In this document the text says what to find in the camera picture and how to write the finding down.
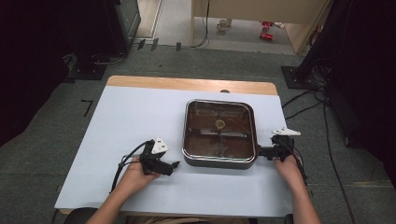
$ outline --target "gray carpet floor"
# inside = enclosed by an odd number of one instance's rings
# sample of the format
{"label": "gray carpet floor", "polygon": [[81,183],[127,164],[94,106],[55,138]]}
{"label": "gray carpet floor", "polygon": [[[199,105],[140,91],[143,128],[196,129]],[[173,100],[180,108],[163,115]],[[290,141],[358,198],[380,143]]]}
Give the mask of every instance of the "gray carpet floor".
{"label": "gray carpet floor", "polygon": [[[132,51],[120,63],[107,67],[101,81],[62,83],[38,111],[26,131],[0,148],[0,223],[50,223],[53,206],[90,123],[106,80],[113,75],[185,77],[265,81],[276,85],[283,103],[301,90],[289,90],[280,66],[298,66],[298,55],[182,49],[149,46]],[[93,100],[88,115],[88,103]],[[285,117],[315,104],[307,94],[286,106]],[[357,223],[395,223],[396,191],[382,163],[364,148],[344,145],[343,131],[330,106],[325,108],[335,166],[344,183]],[[296,146],[304,157],[312,201],[323,223],[351,223],[326,143],[323,106],[287,120],[300,131]],[[55,223],[63,223],[58,214]],[[283,223],[282,218],[261,218],[260,223]]]}

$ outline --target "rectangular container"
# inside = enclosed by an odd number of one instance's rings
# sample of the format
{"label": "rectangular container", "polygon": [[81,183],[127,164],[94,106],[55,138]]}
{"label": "rectangular container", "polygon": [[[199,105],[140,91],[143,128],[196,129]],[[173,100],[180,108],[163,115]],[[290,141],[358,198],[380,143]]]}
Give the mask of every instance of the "rectangular container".
{"label": "rectangular container", "polygon": [[187,103],[182,151],[189,165],[248,169],[257,159],[257,147],[250,105],[207,100]]}

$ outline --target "white tabletop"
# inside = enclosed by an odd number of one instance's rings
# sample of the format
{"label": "white tabletop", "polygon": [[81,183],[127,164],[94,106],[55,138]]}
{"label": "white tabletop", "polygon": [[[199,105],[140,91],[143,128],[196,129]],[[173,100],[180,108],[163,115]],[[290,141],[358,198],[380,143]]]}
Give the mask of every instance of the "white tabletop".
{"label": "white tabletop", "polygon": [[192,99],[249,104],[264,147],[271,146],[272,130],[286,127],[278,96],[106,86],[55,207],[99,207],[121,157],[160,136],[169,147],[162,161],[180,165],[131,197],[121,211],[225,217],[291,213],[290,190],[272,161],[260,157],[247,170],[193,167],[184,161],[184,116]]}

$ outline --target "transparent lid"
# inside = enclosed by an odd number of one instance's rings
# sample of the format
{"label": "transparent lid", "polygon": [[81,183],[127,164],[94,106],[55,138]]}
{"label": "transparent lid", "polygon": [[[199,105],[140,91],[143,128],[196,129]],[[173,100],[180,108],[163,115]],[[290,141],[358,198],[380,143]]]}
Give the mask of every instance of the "transparent lid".
{"label": "transparent lid", "polygon": [[183,150],[190,159],[251,161],[256,156],[253,111],[244,103],[187,104]]}

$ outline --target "wooden desk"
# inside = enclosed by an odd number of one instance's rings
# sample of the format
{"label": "wooden desk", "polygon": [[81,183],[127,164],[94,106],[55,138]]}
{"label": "wooden desk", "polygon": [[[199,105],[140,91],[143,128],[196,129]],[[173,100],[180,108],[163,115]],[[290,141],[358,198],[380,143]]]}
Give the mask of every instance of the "wooden desk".
{"label": "wooden desk", "polygon": [[[219,92],[224,89],[231,93]],[[66,214],[79,207],[99,207],[108,195],[121,157],[160,136],[169,147],[162,161],[180,161],[180,165],[171,176],[156,179],[130,198],[121,209],[123,214],[283,217],[291,213],[290,190],[272,161],[258,158],[247,170],[193,167],[184,161],[185,109],[192,99],[252,106],[257,140],[263,147],[271,146],[272,130],[286,127],[272,83],[111,77],[55,207]]]}
{"label": "wooden desk", "polygon": [[[191,45],[194,17],[206,17],[208,0],[191,0]],[[304,50],[331,0],[210,0],[209,18],[242,21],[276,21],[286,31],[296,53]]]}

